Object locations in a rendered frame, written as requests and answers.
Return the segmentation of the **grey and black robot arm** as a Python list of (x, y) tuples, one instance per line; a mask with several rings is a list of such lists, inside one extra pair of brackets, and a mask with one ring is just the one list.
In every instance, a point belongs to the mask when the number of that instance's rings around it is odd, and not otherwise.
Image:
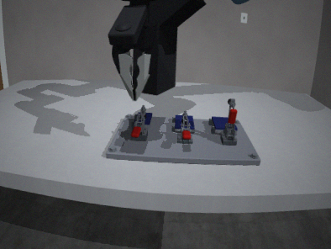
[(124, 6), (108, 33), (110, 45), (136, 45), (146, 16), (146, 5)]

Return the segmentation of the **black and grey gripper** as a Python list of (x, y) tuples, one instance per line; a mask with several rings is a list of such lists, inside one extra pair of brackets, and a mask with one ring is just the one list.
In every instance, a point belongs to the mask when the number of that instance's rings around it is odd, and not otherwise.
[[(147, 6), (147, 16), (136, 45), (113, 45), (112, 48), (113, 61), (119, 75), (121, 76), (123, 84), (132, 100), (137, 101), (144, 89), (159, 54), (158, 39), (155, 39), (154, 34), (157, 29), (157, 24), (150, 23), (150, 1), (155, 0), (122, 1), (129, 1), (129, 5)], [(137, 77), (138, 86), (135, 90), (132, 85), (133, 70), (132, 66), (130, 68), (130, 65), (133, 63), (133, 57), (130, 55), (130, 49), (140, 49), (140, 51), (143, 52), (142, 56), (140, 56), (137, 61), (139, 66), (139, 75)], [(145, 52), (144, 49), (146, 49)]]

